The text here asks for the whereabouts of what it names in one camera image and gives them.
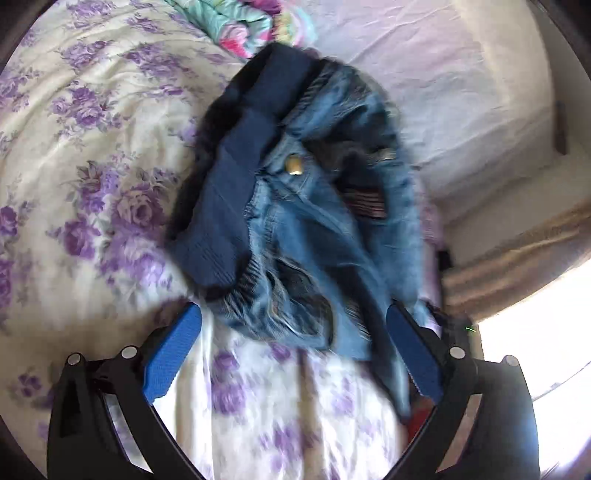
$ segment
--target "window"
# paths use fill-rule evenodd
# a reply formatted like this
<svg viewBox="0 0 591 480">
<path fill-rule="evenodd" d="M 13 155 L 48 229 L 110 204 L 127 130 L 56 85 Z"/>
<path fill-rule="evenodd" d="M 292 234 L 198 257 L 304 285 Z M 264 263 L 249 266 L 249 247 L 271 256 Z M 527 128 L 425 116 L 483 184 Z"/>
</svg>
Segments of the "window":
<svg viewBox="0 0 591 480">
<path fill-rule="evenodd" d="M 542 471 L 591 437 L 591 261 L 479 324 L 485 359 L 515 355 L 532 398 Z"/>
</svg>

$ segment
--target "wall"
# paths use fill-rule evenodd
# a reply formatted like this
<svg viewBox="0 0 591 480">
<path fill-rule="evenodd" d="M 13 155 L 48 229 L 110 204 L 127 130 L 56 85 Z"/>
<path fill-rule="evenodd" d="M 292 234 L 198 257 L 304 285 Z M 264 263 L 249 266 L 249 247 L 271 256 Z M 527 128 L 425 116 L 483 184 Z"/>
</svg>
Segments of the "wall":
<svg viewBox="0 0 591 480">
<path fill-rule="evenodd" d="M 591 80 L 559 30 L 534 10 L 566 107 L 568 155 L 536 176 L 508 186 L 475 212 L 446 228 L 457 264 L 464 264 L 591 196 Z"/>
</svg>

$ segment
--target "purple flower print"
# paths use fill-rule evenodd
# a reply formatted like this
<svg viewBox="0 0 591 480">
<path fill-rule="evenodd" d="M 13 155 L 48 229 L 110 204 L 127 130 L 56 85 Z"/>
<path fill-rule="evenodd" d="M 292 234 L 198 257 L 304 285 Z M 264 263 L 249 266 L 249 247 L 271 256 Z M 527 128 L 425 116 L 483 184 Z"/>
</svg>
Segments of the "purple flower print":
<svg viewBox="0 0 591 480">
<path fill-rule="evenodd" d="M 47 441 L 49 437 L 49 424 L 47 422 L 41 421 L 37 425 L 37 436 L 43 440 Z"/>
<path fill-rule="evenodd" d="M 27 81 L 23 77 L 15 76 L 3 79 L 0 84 L 0 97 L 14 98 L 18 93 L 19 85 L 24 85 Z"/>
<path fill-rule="evenodd" d="M 18 376 L 17 393 L 24 398 L 31 398 L 41 390 L 41 381 L 35 375 L 24 373 Z"/>
<path fill-rule="evenodd" d="M 29 299 L 28 280 L 31 277 L 33 265 L 33 253 L 30 249 L 25 252 L 17 252 L 12 268 L 11 280 L 16 284 L 17 302 L 20 305 L 27 304 Z"/>
<path fill-rule="evenodd" d="M 219 372 L 230 372 L 238 369 L 236 357 L 227 350 L 221 350 L 213 359 L 213 367 Z"/>
<path fill-rule="evenodd" d="M 378 426 L 374 425 L 370 420 L 366 419 L 359 423 L 359 433 L 361 433 L 361 441 L 366 445 L 371 445 L 376 434 L 379 432 Z"/>
<path fill-rule="evenodd" d="M 70 109 L 70 104 L 64 97 L 56 98 L 51 103 L 51 111 L 56 115 L 66 115 Z"/>
<path fill-rule="evenodd" d="M 67 6 L 74 17 L 74 28 L 91 27 L 96 22 L 94 17 L 108 18 L 114 8 L 115 5 L 106 0 L 82 0 Z"/>
<path fill-rule="evenodd" d="M 50 106 L 50 112 L 59 116 L 57 123 L 64 125 L 58 136 L 69 137 L 92 128 L 106 132 L 109 128 L 121 127 L 120 114 L 110 113 L 116 102 L 109 102 L 108 94 L 79 86 L 78 80 L 72 83 L 72 88 L 68 88 L 68 91 L 71 99 L 61 96 L 54 99 Z"/>
<path fill-rule="evenodd" d="M 271 343 L 271 356 L 279 363 L 284 363 L 291 358 L 291 350 L 278 343 Z"/>
<path fill-rule="evenodd" d="M 78 214 L 78 219 L 66 222 L 63 228 L 63 244 L 66 252 L 73 257 L 95 257 L 93 237 L 100 236 L 100 232 L 88 224 L 85 215 Z"/>
<path fill-rule="evenodd" d="M 351 392 L 351 381 L 348 378 L 343 379 L 343 388 L 339 393 L 335 393 L 332 401 L 333 412 L 338 416 L 353 416 L 355 404 Z"/>
<path fill-rule="evenodd" d="M 83 127 L 95 127 L 103 118 L 103 109 L 98 105 L 83 105 L 76 112 L 76 122 Z"/>
<path fill-rule="evenodd" d="M 112 2 L 102 0 L 82 0 L 74 5 L 67 6 L 67 9 L 79 18 L 108 15 L 112 8 L 115 8 Z"/>
<path fill-rule="evenodd" d="M 208 59 L 211 63 L 213 63 L 216 66 L 230 62 L 229 58 L 219 53 L 201 53 L 201 55 L 203 58 Z"/>
<path fill-rule="evenodd" d="M 158 43 L 141 45 L 127 52 L 124 58 L 139 65 L 139 70 L 150 78 L 176 80 L 180 73 L 190 72 L 181 65 L 181 57 L 163 53 Z"/>
<path fill-rule="evenodd" d="M 112 166 L 100 166 L 89 160 L 88 167 L 78 167 L 82 196 L 115 193 L 119 189 L 119 173 Z"/>
<path fill-rule="evenodd" d="M 122 192 L 113 206 L 113 224 L 131 232 L 155 232 L 164 225 L 164 212 L 158 194 L 143 183 Z"/>
<path fill-rule="evenodd" d="M 166 95 L 169 97 L 182 95 L 184 93 L 184 90 L 181 87 L 177 87 L 171 84 L 161 85 L 159 87 L 159 90 L 161 91 L 161 95 Z"/>
<path fill-rule="evenodd" d="M 165 34 L 164 30 L 162 30 L 158 24 L 150 20 L 149 18 L 144 18 L 141 14 L 134 14 L 133 17 L 129 17 L 125 21 L 131 28 L 136 30 L 143 30 L 146 33 L 160 33 Z"/>
<path fill-rule="evenodd" d="M 394 465 L 400 458 L 400 453 L 394 442 L 386 442 L 386 445 L 382 445 L 382 454 L 390 465 Z"/>
<path fill-rule="evenodd" d="M 29 80 L 38 78 L 41 72 L 31 68 L 18 71 L 10 67 L 0 73 L 0 111 L 10 108 L 11 112 L 18 112 L 29 105 L 27 93 L 21 93 L 20 87 Z"/>
<path fill-rule="evenodd" d="M 244 410 L 244 388 L 238 383 L 212 383 L 213 411 L 222 415 L 235 415 Z"/>
<path fill-rule="evenodd" d="M 158 283 L 164 274 L 163 253 L 153 240 L 139 234 L 118 231 L 105 250 L 100 263 L 103 275 L 124 270 L 143 286 Z"/>
<path fill-rule="evenodd" d="M 10 144 L 16 138 L 17 134 L 13 133 L 10 137 L 0 131 L 0 154 L 5 154 L 10 150 Z"/>
<path fill-rule="evenodd" d="M 17 234 L 17 213 L 12 207 L 0 208 L 0 235 L 15 236 Z"/>
<path fill-rule="evenodd" d="M 180 12 L 169 13 L 168 17 L 179 24 L 179 26 L 190 34 L 195 35 L 196 37 L 204 37 L 205 33 L 199 30 L 195 25 L 193 25 L 187 18 Z"/>
<path fill-rule="evenodd" d="M 169 127 L 168 134 L 181 139 L 187 147 L 194 146 L 197 137 L 197 118 L 190 118 L 188 123 L 179 130 Z"/>
<path fill-rule="evenodd" d="M 140 2 L 139 0 L 131 0 L 129 2 L 129 4 L 132 7 L 135 7 L 137 9 L 140 9 L 140 8 L 149 8 L 149 9 L 152 9 L 152 10 L 156 10 L 154 4 L 151 4 L 151 3 L 143 3 L 143 2 Z"/>
<path fill-rule="evenodd" d="M 87 167 L 78 167 L 77 191 L 80 196 L 76 206 L 86 213 L 100 213 L 105 208 L 104 197 L 119 188 L 119 172 L 113 166 L 100 166 L 88 161 Z"/>
<path fill-rule="evenodd" d="M 20 45 L 23 47 L 32 47 L 38 41 L 37 32 L 30 28 L 29 31 L 22 38 Z"/>
<path fill-rule="evenodd" d="M 178 185 L 179 182 L 178 175 L 171 170 L 162 170 L 161 168 L 154 168 L 152 170 L 152 176 L 154 177 L 154 180 L 159 184 L 166 183 L 173 186 Z"/>
<path fill-rule="evenodd" d="M 84 105 L 88 102 L 96 100 L 96 94 L 87 87 L 79 87 L 71 90 L 72 105 Z"/>
<path fill-rule="evenodd" d="M 355 411 L 353 398 L 349 394 L 336 394 L 333 397 L 332 407 L 335 415 L 350 417 Z"/>
<path fill-rule="evenodd" d="M 262 435 L 259 442 L 263 450 L 275 450 L 271 467 L 279 472 L 292 462 L 300 460 L 304 451 L 313 447 L 317 439 L 315 435 L 304 435 L 299 426 L 287 424 L 282 428 L 275 423 L 272 435 Z"/>
<path fill-rule="evenodd" d="M 108 45 L 107 42 L 99 40 L 86 45 L 78 41 L 76 44 L 60 52 L 62 59 L 80 73 L 82 69 L 100 60 L 100 52 Z"/>
<path fill-rule="evenodd" d="M 0 258 L 0 308 L 6 308 L 12 300 L 11 260 Z"/>
<path fill-rule="evenodd" d="M 337 467 L 335 465 L 334 458 L 330 459 L 330 467 L 329 467 L 328 471 L 325 470 L 323 472 L 323 478 L 325 480 L 340 480 L 339 471 L 337 470 Z"/>
</svg>

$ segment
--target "blue jeans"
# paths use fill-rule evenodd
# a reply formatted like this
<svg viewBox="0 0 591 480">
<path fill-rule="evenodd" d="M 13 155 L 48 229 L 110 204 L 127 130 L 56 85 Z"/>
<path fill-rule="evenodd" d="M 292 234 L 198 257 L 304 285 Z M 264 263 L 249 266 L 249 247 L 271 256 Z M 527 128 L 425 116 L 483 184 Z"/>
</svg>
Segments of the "blue jeans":
<svg viewBox="0 0 591 480">
<path fill-rule="evenodd" d="M 426 314 L 410 168 L 378 87 L 286 49 L 257 55 L 206 115 L 169 251 L 219 320 L 371 361 L 406 418 L 407 372 L 385 315 L 392 299 L 419 324 Z"/>
<path fill-rule="evenodd" d="M 423 318 L 410 168 L 382 99 L 357 72 L 338 66 L 323 80 L 259 166 L 244 212 L 251 258 L 209 305 L 252 338 L 371 360 L 406 417 L 407 374 L 384 319 L 392 298 Z M 286 170 L 294 158 L 300 175 Z"/>
</svg>

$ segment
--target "jeans button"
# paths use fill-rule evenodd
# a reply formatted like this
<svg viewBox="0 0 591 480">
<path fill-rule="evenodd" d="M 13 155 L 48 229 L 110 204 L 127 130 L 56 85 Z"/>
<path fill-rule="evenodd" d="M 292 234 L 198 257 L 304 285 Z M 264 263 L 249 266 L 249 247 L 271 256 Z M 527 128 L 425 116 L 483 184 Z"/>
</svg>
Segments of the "jeans button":
<svg viewBox="0 0 591 480">
<path fill-rule="evenodd" d="M 290 175 L 302 175 L 304 173 L 304 164 L 298 155 L 290 155 L 285 161 L 285 170 Z"/>
</svg>

